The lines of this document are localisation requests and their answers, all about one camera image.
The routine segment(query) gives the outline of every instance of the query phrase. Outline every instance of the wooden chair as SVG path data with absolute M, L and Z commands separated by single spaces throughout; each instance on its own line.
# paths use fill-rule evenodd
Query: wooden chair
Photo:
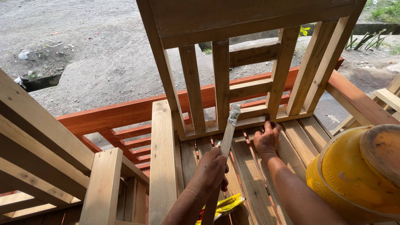
M 393 79 L 388 88 L 375 91 L 370 98 L 378 105 L 386 109 L 394 118 L 400 121 L 400 73 Z M 340 132 L 361 126 L 360 123 L 352 116 L 348 116 L 333 131 L 332 135 L 336 136 Z
M 0 224 L 146 223 L 150 181 L 122 150 L 93 153 L 2 70 L 0 80 L 0 193 L 11 192 Z
M 365 2 L 137 0 L 167 97 L 153 102 L 149 224 L 161 223 L 192 178 L 198 158 L 221 140 L 232 102 L 266 95 L 263 103 L 242 107 L 228 160 L 230 168 L 236 170 L 227 174 L 230 185 L 220 199 L 241 193 L 246 203 L 230 218 L 218 219 L 221 224 L 279 224 L 279 220 L 292 224 L 260 158 L 252 151 L 254 133 L 262 130 L 260 125 L 267 113 L 284 127 L 278 149 L 280 157 L 303 181 L 306 166 L 332 137 L 313 117 L 325 90 L 362 124 L 400 124 L 334 70 Z M 210 6 L 206 13 L 202 10 L 204 5 Z M 318 23 L 287 106 L 280 106 L 300 25 L 315 21 Z M 230 37 L 279 28 L 277 42 L 229 51 Z M 204 106 L 208 100 L 203 99 L 194 46 L 208 41 L 212 41 L 214 66 L 213 121 L 204 120 L 203 108 L 208 108 Z M 179 48 L 192 124 L 185 124 L 182 115 L 166 51 L 170 48 Z M 270 60 L 274 60 L 270 77 L 230 84 L 230 68 Z

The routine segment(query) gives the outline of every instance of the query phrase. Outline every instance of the sandy ground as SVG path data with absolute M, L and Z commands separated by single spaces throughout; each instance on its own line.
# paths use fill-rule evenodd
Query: sandy ground
M 28 70 L 46 72 L 65 67 L 58 86 L 31 92 L 54 116 L 164 93 L 135 0 L 1 0 L 0 21 L 0 67 L 8 75 L 16 78 Z M 277 38 L 230 47 L 273 40 Z M 309 40 L 298 39 L 291 66 L 301 64 Z M 386 43 L 400 43 L 400 36 L 391 36 Z M 29 59 L 18 59 L 26 49 L 33 51 Z M 380 49 L 342 54 L 345 62 L 339 72 L 368 95 L 387 87 L 397 74 L 395 70 L 400 70 L 399 55 L 389 54 L 390 49 L 384 46 Z M 178 49 L 168 50 L 168 55 L 176 88 L 186 89 Z M 200 84 L 213 83 L 211 55 L 197 45 L 196 55 Z M 269 72 L 272 63 L 234 68 L 230 78 Z M 315 114 L 329 130 L 349 115 L 327 93 Z M 212 109 L 206 110 L 206 118 L 214 119 Z M 88 137 L 104 149 L 110 146 L 98 134 Z

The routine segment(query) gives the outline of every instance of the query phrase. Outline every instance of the hand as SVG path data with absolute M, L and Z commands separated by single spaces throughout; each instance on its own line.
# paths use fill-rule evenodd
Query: hand
M 277 123 L 271 122 L 270 118 L 268 116 L 265 122 L 264 134 L 261 134 L 260 131 L 254 134 L 254 147 L 260 155 L 276 154 L 276 148 L 280 143 L 279 132 L 282 128 Z
M 186 188 L 210 195 L 222 182 L 221 190 L 227 191 L 228 180 L 225 173 L 229 171 L 229 167 L 226 160 L 224 155 L 220 155 L 220 148 L 213 148 L 206 152 Z

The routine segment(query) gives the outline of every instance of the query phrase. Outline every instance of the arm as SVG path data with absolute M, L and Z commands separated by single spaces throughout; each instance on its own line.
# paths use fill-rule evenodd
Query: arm
M 193 178 L 176 200 L 162 225 L 196 223 L 201 209 L 221 181 L 221 190 L 227 191 L 228 180 L 224 174 L 229 168 L 226 160 L 224 155 L 220 155 L 219 148 L 213 148 L 203 155 Z
M 277 156 L 280 131 L 281 127 L 277 123 L 267 120 L 264 134 L 254 134 L 254 146 L 268 169 L 279 199 L 292 222 L 307 225 L 347 225 L 327 202 L 293 174 Z

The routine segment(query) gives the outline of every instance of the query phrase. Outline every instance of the bucket lid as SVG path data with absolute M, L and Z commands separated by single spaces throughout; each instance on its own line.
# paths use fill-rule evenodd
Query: bucket lid
M 378 125 L 363 134 L 360 149 L 382 175 L 400 185 L 400 125 Z

